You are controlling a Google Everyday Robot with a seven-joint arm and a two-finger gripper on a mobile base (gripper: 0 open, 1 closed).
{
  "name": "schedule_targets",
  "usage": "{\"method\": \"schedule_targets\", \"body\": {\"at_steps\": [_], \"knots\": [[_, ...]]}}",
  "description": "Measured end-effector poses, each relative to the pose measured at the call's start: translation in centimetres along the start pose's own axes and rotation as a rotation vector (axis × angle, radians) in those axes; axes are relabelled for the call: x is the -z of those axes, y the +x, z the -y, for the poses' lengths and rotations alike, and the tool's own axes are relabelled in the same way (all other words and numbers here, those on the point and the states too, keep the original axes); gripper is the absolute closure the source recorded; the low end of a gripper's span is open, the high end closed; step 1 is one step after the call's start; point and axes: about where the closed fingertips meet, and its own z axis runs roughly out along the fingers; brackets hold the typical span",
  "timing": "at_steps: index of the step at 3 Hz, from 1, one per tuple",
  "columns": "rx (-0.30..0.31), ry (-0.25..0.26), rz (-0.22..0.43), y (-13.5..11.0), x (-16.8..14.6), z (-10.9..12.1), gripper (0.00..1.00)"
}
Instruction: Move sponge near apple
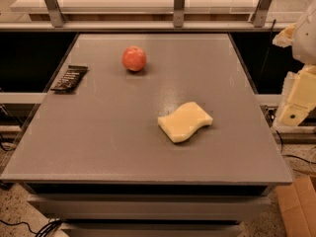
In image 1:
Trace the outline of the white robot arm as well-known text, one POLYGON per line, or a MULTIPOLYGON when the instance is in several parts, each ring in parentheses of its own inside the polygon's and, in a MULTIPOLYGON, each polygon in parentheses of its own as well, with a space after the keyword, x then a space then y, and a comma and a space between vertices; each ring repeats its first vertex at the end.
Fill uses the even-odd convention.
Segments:
POLYGON ((293 58, 303 64, 298 72, 286 74, 274 121, 274 125, 298 126, 316 108, 316 1, 276 35, 273 44, 290 46, 293 58))

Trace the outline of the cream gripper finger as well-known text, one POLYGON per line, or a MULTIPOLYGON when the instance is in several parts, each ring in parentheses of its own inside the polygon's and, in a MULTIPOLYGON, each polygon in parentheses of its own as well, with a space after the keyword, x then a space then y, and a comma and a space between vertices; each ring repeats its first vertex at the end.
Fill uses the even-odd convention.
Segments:
POLYGON ((316 66, 304 65, 297 73, 288 72, 274 126, 298 126, 316 108, 316 66))
POLYGON ((277 34, 273 39, 273 44, 279 47, 288 47, 292 45, 294 30, 296 24, 291 24, 279 34, 277 34))

